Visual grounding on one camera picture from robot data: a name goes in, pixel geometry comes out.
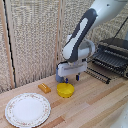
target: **wooden table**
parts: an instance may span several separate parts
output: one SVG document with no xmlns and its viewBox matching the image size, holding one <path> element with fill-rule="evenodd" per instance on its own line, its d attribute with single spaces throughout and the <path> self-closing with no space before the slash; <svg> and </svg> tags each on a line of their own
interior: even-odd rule
<svg viewBox="0 0 128 128">
<path fill-rule="evenodd" d="M 45 83 L 51 92 L 44 94 L 38 85 Z M 55 76 L 24 85 L 0 94 L 0 128 L 14 128 L 5 118 L 5 107 L 9 100 L 22 93 L 38 93 L 51 104 L 49 118 L 38 128 L 109 128 L 122 112 L 128 101 L 128 81 L 124 78 L 113 79 L 109 85 L 82 73 L 80 81 L 69 77 L 75 87 L 70 98 L 57 94 Z"/>
</svg>

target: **white plate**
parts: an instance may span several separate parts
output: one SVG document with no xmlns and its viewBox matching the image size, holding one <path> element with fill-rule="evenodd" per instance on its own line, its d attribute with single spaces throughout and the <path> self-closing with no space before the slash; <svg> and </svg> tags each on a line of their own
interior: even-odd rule
<svg viewBox="0 0 128 128">
<path fill-rule="evenodd" d="M 24 93 L 9 101 L 5 116 L 16 127 L 31 128 L 43 123 L 50 111 L 50 103 L 45 97 L 36 93 Z"/>
</svg>

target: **plate pattern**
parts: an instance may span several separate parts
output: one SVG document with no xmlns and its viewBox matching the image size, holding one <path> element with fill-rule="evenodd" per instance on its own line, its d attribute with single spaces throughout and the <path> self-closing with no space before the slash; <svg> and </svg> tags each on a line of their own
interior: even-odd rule
<svg viewBox="0 0 128 128">
<path fill-rule="evenodd" d="M 13 113 L 13 109 L 15 105 L 19 101 L 24 100 L 26 98 L 36 99 L 43 105 L 42 115 L 38 119 L 33 120 L 31 122 L 23 122 L 23 121 L 17 120 Z M 14 97 L 11 101 L 9 101 L 5 109 L 5 116 L 6 116 L 6 119 L 16 127 L 35 127 L 43 123 L 48 118 L 50 111 L 51 111 L 50 104 L 45 97 L 36 93 L 24 93 Z"/>
</svg>

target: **wooden wall panel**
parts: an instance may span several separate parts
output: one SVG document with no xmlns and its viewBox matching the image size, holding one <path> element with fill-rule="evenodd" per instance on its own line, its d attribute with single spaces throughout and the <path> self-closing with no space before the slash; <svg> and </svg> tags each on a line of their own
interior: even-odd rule
<svg viewBox="0 0 128 128">
<path fill-rule="evenodd" d="M 54 74 L 59 0 L 7 0 L 16 84 Z"/>
<path fill-rule="evenodd" d="M 14 88 L 11 53 L 3 0 L 0 0 L 0 93 Z"/>
</svg>

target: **yellow object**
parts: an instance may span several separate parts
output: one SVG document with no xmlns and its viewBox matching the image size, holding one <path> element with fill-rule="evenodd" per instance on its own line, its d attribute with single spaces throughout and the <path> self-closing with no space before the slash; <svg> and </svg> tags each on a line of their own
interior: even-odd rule
<svg viewBox="0 0 128 128">
<path fill-rule="evenodd" d="M 74 87 L 69 84 L 69 83 L 59 83 L 57 85 L 57 92 L 58 95 L 64 98 L 68 98 L 70 96 L 72 96 L 73 92 L 74 92 Z"/>
<path fill-rule="evenodd" d="M 38 85 L 38 88 L 40 88 L 44 93 L 51 92 L 51 89 L 44 83 Z"/>
</svg>

